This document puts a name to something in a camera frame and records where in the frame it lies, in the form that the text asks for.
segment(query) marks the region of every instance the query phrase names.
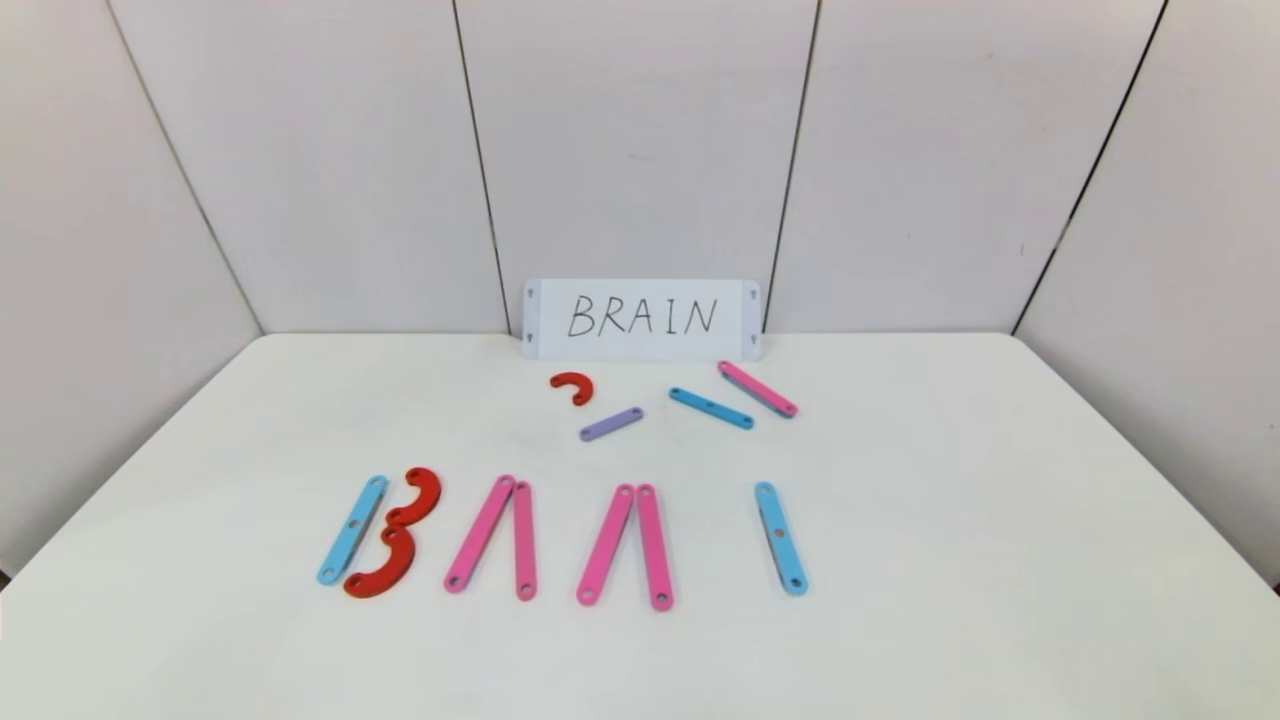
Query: white card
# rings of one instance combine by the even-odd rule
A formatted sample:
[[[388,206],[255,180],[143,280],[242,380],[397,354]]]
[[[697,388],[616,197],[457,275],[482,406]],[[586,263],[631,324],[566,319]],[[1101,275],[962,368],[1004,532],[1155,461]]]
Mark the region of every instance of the white card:
[[[751,281],[529,281],[525,356],[539,360],[755,360]]]

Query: black letter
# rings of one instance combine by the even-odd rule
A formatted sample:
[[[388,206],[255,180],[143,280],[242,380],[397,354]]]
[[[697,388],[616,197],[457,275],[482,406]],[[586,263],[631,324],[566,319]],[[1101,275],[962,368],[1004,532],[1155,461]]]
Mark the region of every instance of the black letter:
[[[640,310],[644,310],[644,315],[643,315],[644,322],[645,322],[645,324],[649,325],[649,332],[650,333],[653,332],[653,320],[649,319],[652,316],[652,315],[649,315],[649,301],[645,300],[644,297],[641,297],[640,299],[640,305],[636,305],[636,315],[635,315],[635,318],[631,318],[631,324],[627,325],[627,334],[631,333],[631,328],[636,327],[636,320],[639,320],[641,318]]]
[[[585,313],[580,313],[577,307],[579,307],[579,305],[582,304],[584,300],[586,301],[586,311]],[[591,302],[590,297],[588,297],[585,295],[579,295],[577,296],[577,302],[573,304],[573,319],[568,322],[568,337],[577,337],[580,334],[586,334],[586,333],[591,332],[591,328],[595,327],[595,320],[590,315],[588,315],[586,313],[591,311],[591,306],[593,305],[594,305],[594,302]],[[588,322],[591,323],[591,327],[586,328],[585,331],[582,331],[580,333],[575,333],[573,332],[573,323],[576,323],[579,318],[586,318]]]
[[[689,322],[685,323],[685,334],[689,334],[689,325],[694,324],[694,313],[698,313],[698,322],[701,323],[703,329],[707,332],[712,331],[712,318],[716,316],[716,304],[719,300],[712,300],[712,311],[709,315],[703,318],[703,309],[698,306],[698,301],[694,301],[694,306],[689,310]]]
[[[617,307],[613,307],[613,301],[614,300],[618,301],[618,306]],[[613,323],[614,327],[617,327],[620,331],[622,331],[622,325],[620,325],[618,322],[613,319],[613,314],[617,313],[618,310],[622,310],[622,299],[621,297],[613,297],[611,295],[609,296],[609,301],[604,305],[604,318],[600,319],[600,329],[596,331],[595,337],[600,337],[604,333],[604,320],[608,320],[608,322]]]

